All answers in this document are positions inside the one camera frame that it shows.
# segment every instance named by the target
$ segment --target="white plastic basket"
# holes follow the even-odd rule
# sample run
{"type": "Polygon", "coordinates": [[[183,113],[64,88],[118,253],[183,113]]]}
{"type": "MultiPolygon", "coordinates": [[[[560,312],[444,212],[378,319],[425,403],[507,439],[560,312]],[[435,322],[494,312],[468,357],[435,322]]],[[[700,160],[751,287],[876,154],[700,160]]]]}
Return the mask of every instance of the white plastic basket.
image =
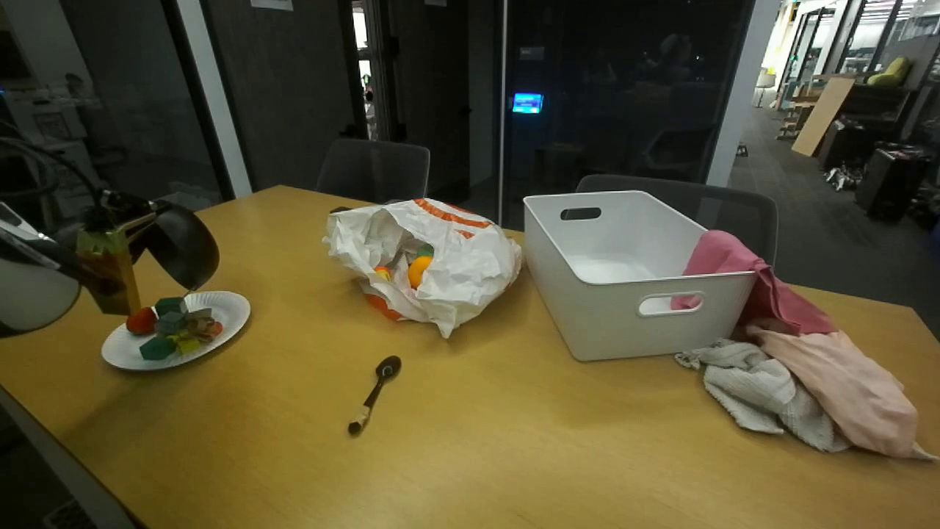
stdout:
{"type": "Polygon", "coordinates": [[[704,232],[644,191],[527,197],[527,265],[581,362],[726,338],[756,272],[682,275],[704,232]]]}

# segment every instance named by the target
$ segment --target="grey towel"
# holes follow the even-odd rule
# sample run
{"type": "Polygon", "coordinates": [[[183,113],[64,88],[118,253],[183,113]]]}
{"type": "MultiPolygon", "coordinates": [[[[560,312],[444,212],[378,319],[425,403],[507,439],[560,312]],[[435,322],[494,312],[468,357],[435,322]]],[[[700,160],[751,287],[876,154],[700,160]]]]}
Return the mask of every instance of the grey towel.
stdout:
{"type": "Polygon", "coordinates": [[[750,341],[690,347],[678,364],[704,370],[704,389],[750,431],[784,435],[825,450],[848,450],[831,417],[792,378],[792,372],[750,341]]]}

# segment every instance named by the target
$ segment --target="glass window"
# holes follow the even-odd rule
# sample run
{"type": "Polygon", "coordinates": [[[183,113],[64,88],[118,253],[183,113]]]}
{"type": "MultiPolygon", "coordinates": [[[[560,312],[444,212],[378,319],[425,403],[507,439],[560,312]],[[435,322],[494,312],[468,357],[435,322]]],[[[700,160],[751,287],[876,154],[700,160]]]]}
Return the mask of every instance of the glass window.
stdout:
{"type": "Polygon", "coordinates": [[[886,18],[892,10],[892,0],[870,0],[861,10],[861,19],[851,31],[851,40],[848,40],[848,49],[842,54],[842,63],[841,63],[841,74],[847,75],[863,75],[876,49],[878,49],[878,40],[881,40],[881,31],[886,27],[886,18]]]}
{"type": "Polygon", "coordinates": [[[811,54],[809,54],[809,63],[804,63],[804,75],[819,75],[823,74],[828,47],[831,47],[835,31],[841,27],[841,18],[842,13],[838,9],[823,10],[816,35],[813,35],[813,43],[811,43],[811,54]]]}
{"type": "Polygon", "coordinates": [[[873,74],[885,71],[886,60],[895,54],[910,59],[913,53],[913,60],[919,60],[916,37],[932,37],[932,35],[940,35],[940,0],[905,0],[873,63],[873,74]]]}
{"type": "Polygon", "coordinates": [[[585,172],[707,178],[750,0],[507,4],[505,91],[538,106],[505,113],[505,226],[585,172]]]}

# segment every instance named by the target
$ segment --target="handle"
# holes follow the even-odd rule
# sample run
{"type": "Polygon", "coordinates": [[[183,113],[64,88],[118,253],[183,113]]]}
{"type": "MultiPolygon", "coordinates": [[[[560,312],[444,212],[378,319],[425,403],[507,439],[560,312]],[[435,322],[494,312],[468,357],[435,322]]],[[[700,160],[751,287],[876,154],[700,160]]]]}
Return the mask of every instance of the handle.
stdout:
{"type": "Polygon", "coordinates": [[[365,395],[359,414],[356,414],[356,417],[349,420],[349,426],[347,426],[349,435],[361,435],[361,429],[371,422],[374,406],[377,406],[377,400],[378,400],[378,392],[383,392],[383,384],[386,384],[386,378],[378,378],[378,381],[374,384],[371,395],[365,395]]]}
{"type": "Polygon", "coordinates": [[[560,220],[596,220],[603,213],[599,204],[560,207],[560,220]]]}
{"type": "Polygon", "coordinates": [[[657,291],[646,294],[638,304],[641,316],[675,316],[704,307],[704,291],[657,291]]]}

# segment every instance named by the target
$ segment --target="floor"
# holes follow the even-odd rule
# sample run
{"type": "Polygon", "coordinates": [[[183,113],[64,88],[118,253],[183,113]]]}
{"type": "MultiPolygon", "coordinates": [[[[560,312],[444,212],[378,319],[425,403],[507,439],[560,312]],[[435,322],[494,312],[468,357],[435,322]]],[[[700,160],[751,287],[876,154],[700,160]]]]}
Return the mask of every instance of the floor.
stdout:
{"type": "Polygon", "coordinates": [[[18,529],[90,529],[39,450],[0,409],[0,525],[18,529]]]}
{"type": "Polygon", "coordinates": [[[759,191],[778,204],[778,260],[784,281],[901,301],[940,338],[940,240],[913,218],[870,220],[851,191],[825,184],[816,157],[776,137],[778,110],[751,109],[731,188],[759,191]]]}

